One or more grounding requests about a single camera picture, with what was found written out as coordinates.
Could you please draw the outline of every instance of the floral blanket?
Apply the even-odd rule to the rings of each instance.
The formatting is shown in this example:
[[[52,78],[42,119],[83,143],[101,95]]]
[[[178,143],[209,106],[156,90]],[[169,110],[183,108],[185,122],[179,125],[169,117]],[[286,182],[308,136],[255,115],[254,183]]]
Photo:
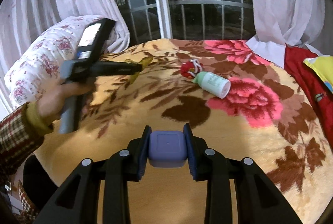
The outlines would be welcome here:
[[[51,178],[59,185],[82,159],[109,158],[140,137],[145,125],[182,130],[189,122],[195,136],[225,157],[253,158],[302,222],[314,224],[333,196],[333,155],[296,81],[252,53],[243,40],[161,39],[102,59],[140,61],[150,56],[153,62],[133,84],[130,76],[97,79],[90,113],[77,132],[60,135],[56,130],[46,137],[36,155]],[[231,81],[225,99],[179,74],[181,64],[192,58],[205,71]],[[194,182],[187,165],[180,169],[148,165],[141,182],[129,183],[134,224],[202,224],[205,199],[206,182]]]

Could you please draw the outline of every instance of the window pane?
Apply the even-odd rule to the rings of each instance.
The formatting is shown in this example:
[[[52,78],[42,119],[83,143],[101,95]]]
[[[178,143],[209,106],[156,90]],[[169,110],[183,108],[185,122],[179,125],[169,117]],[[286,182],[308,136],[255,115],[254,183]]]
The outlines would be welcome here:
[[[160,38],[155,0],[115,0],[129,29],[130,46]]]
[[[252,0],[169,0],[169,7],[175,39],[249,39],[255,33]]]

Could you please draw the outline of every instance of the person's hand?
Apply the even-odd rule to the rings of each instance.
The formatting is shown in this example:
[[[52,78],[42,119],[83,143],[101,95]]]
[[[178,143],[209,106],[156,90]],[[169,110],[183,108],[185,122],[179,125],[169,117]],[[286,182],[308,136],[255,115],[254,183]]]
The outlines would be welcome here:
[[[86,83],[70,83],[62,84],[60,80],[56,87],[45,93],[37,101],[37,111],[41,116],[42,120],[50,125],[55,120],[60,119],[61,110],[65,104],[65,99],[71,96],[82,95],[84,93],[89,93],[86,97],[85,106],[82,109],[82,113],[85,114],[89,110],[89,105],[93,100],[93,92],[96,91],[96,86],[94,84],[95,78],[88,78]]]

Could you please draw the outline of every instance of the screw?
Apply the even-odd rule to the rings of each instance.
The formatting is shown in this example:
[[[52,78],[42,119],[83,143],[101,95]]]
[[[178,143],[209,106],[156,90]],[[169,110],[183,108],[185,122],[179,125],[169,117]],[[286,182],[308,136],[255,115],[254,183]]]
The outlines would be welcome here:
[[[91,160],[89,158],[83,159],[81,164],[82,166],[89,166],[91,164]]]
[[[244,158],[243,161],[244,161],[245,164],[247,164],[249,166],[253,164],[253,160],[251,158],[248,158],[248,157]]]
[[[207,149],[207,150],[205,150],[205,154],[207,154],[207,155],[214,155],[215,151],[213,149]]]
[[[128,150],[122,150],[119,152],[120,156],[128,156],[129,155],[129,151]]]

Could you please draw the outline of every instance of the purple container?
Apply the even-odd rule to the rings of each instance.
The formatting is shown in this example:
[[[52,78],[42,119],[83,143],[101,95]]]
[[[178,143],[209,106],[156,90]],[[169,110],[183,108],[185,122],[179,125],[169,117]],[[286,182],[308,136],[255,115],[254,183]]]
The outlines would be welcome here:
[[[187,159],[181,131],[154,131],[149,138],[149,163],[156,168],[180,168]]]

